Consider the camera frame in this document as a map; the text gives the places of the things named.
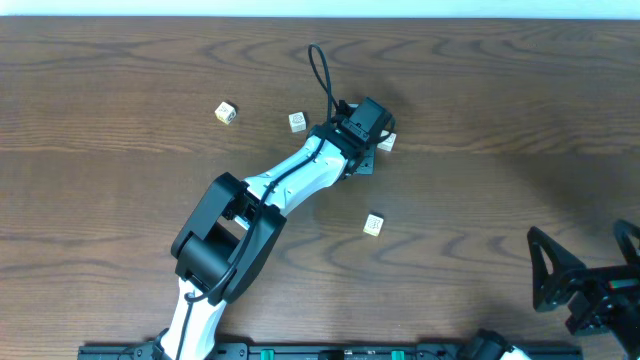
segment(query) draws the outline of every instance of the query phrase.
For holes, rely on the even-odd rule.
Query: black clamp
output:
[[[627,265],[588,269],[573,254],[536,227],[527,234],[533,266],[533,307],[538,312],[569,303],[565,325],[573,335],[611,331],[627,354],[640,357],[640,257],[630,236],[640,228],[618,220],[614,234]],[[553,265],[550,274],[544,251]]]
[[[198,206],[171,245],[171,255],[178,260],[176,274],[191,281],[203,293],[214,287],[236,257],[238,245],[246,241],[235,237],[218,221],[220,217],[232,220],[242,217],[248,224],[259,203],[247,190],[248,185],[229,173],[224,173],[211,183]],[[235,275],[220,293],[209,296],[208,301],[217,305],[237,299],[251,285],[264,266],[280,231],[287,219],[276,206],[265,206],[257,219]]]
[[[331,122],[336,126],[315,125],[307,138],[324,137],[340,149],[341,155],[347,159],[347,166],[341,176],[344,179],[356,172],[368,150],[375,149],[378,143],[389,137],[389,134],[382,136],[382,130],[391,124],[391,133],[396,121],[390,112],[367,97],[355,109],[340,100]]]

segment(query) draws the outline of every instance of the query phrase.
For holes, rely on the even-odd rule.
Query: small wooden cube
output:
[[[218,118],[218,120],[229,125],[233,118],[236,117],[236,109],[234,109],[233,106],[227,104],[226,102],[222,102],[222,104],[220,104],[220,106],[218,106],[218,108],[216,109],[216,117]]]
[[[381,136],[386,136],[389,132],[387,130],[382,130],[382,133],[380,134]],[[387,138],[387,140],[381,142],[380,144],[378,144],[378,148],[382,149],[382,150],[386,150],[386,151],[391,151],[391,149],[393,148],[393,143],[396,142],[396,134],[395,133],[391,133],[391,135],[389,135],[389,137]]]
[[[383,218],[377,217],[373,214],[369,214],[369,217],[367,217],[367,222],[364,224],[363,231],[369,235],[378,236],[380,234],[380,230],[382,229],[383,222]]]
[[[306,130],[307,122],[304,120],[304,114],[299,112],[289,115],[289,126],[291,126],[291,132]]]

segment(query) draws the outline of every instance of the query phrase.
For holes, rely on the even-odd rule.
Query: wooden table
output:
[[[589,266],[640,222],[636,22],[0,19],[0,358],[73,358],[167,327],[169,246],[211,181],[299,149],[287,115],[334,93],[397,118],[374,176],[289,217],[220,334],[255,342],[470,338],[576,343],[531,306],[526,232]],[[214,109],[238,107],[230,126]],[[379,237],[363,234],[382,213]],[[611,336],[580,342],[621,358]]]

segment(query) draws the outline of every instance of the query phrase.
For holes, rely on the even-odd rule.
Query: black mount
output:
[[[640,256],[630,236],[640,228],[618,220],[614,235],[627,265],[587,269],[547,234],[532,227],[527,234],[533,265],[533,307],[552,311],[569,303],[566,321],[573,335],[611,331],[630,358],[640,358]],[[549,274],[542,251],[553,265]]]
[[[198,206],[193,210],[171,245],[171,255],[178,259],[176,274],[191,281],[200,291],[215,286],[236,257],[239,244],[246,241],[235,237],[222,224],[220,217],[232,220],[236,215],[251,224],[259,203],[249,191],[248,184],[229,173],[211,183]],[[221,293],[212,294],[208,301],[217,305],[221,300],[236,300],[256,279],[267,261],[287,219],[276,206],[265,206],[257,219],[255,231],[237,271]]]
[[[517,345],[532,360],[583,360],[574,346]],[[216,343],[207,360],[499,360],[513,346],[493,331],[479,330],[468,344],[428,342],[418,345],[256,345]],[[135,347],[82,346],[78,360],[149,360],[154,343]]]

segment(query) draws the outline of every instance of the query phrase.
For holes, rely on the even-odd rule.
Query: black metal bracket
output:
[[[568,303],[565,325],[573,335],[613,332],[632,358],[640,356],[640,257],[630,236],[640,228],[619,220],[614,235],[627,265],[587,269],[584,263],[536,227],[527,234],[533,267],[533,307],[551,311]],[[543,252],[553,266],[550,274]]]
[[[376,164],[376,147],[371,145],[364,152],[364,158],[358,168],[354,172],[354,175],[373,175],[373,170]]]
[[[230,267],[238,245],[246,241],[235,237],[218,220],[240,216],[249,224],[258,221],[235,275],[221,293],[209,297],[212,305],[223,299],[233,302],[251,285],[287,221],[276,206],[265,206],[262,216],[254,219],[259,201],[247,187],[229,173],[215,179],[171,245],[171,255],[178,260],[176,274],[206,292]]]

